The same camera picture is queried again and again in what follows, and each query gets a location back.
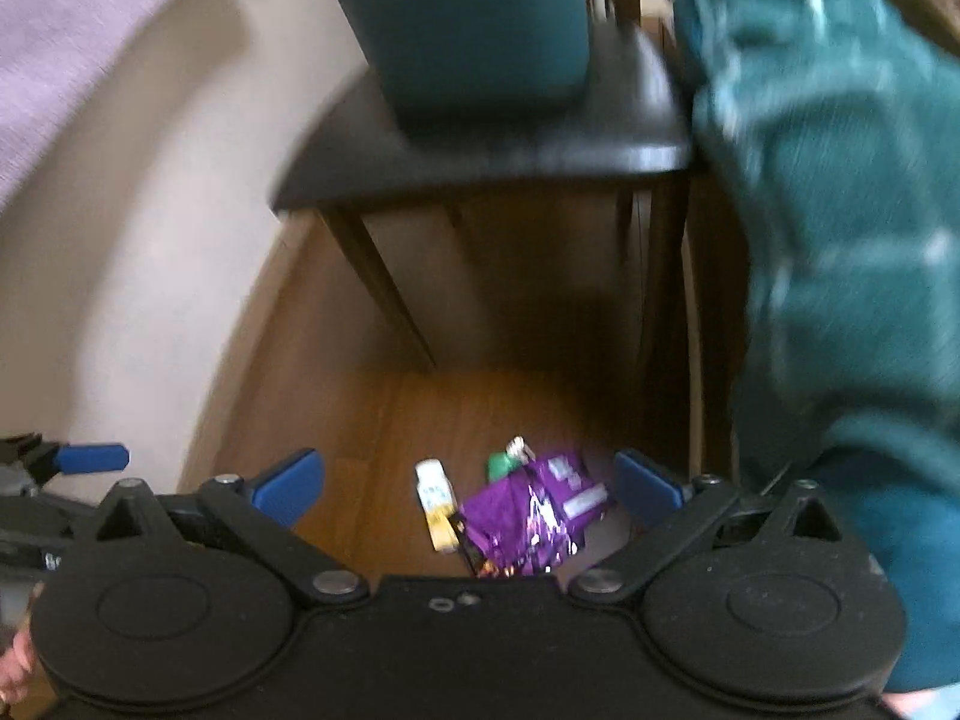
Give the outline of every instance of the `chair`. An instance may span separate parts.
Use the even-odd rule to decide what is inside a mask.
[[[363,216],[443,204],[458,191],[532,182],[610,190],[618,235],[636,191],[651,191],[640,372],[656,357],[655,322],[682,304],[680,242],[694,148],[688,105],[659,50],[640,30],[640,0],[614,0],[619,23],[592,30],[587,89],[569,108],[516,122],[401,129],[368,71],[307,137],[272,207],[325,219],[380,309],[426,368],[430,346],[376,250]]]

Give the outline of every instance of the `wooden baseboard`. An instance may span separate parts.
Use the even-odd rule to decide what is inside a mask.
[[[277,240],[253,285],[210,386],[179,485],[176,486],[181,493],[195,490],[213,475],[213,466],[224,443],[253,353],[260,343],[287,276],[319,221],[320,217],[312,211],[296,213],[283,220]]]

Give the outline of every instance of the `wooden floor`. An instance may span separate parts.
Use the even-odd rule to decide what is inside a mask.
[[[637,389],[638,234],[621,262],[613,198],[487,197],[463,212],[456,228],[440,209],[370,220],[439,369],[416,369],[319,224],[217,459],[218,472],[250,475],[296,448],[320,450],[325,493],[299,531],[374,580],[464,573],[459,557],[431,551],[414,485],[424,458],[443,460],[460,498],[517,434],[534,449],[581,450],[600,477],[624,445],[685,464],[683,361],[666,386]],[[656,404],[646,430],[641,398]],[[625,532],[623,517],[601,523],[570,570]]]

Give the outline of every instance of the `teal container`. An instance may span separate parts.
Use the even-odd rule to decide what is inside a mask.
[[[587,0],[340,0],[401,117],[568,103],[589,64]]]

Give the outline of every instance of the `wall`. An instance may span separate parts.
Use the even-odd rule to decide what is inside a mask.
[[[272,186],[362,66],[336,0],[175,0],[147,27],[0,215],[0,435],[118,440],[176,486]]]

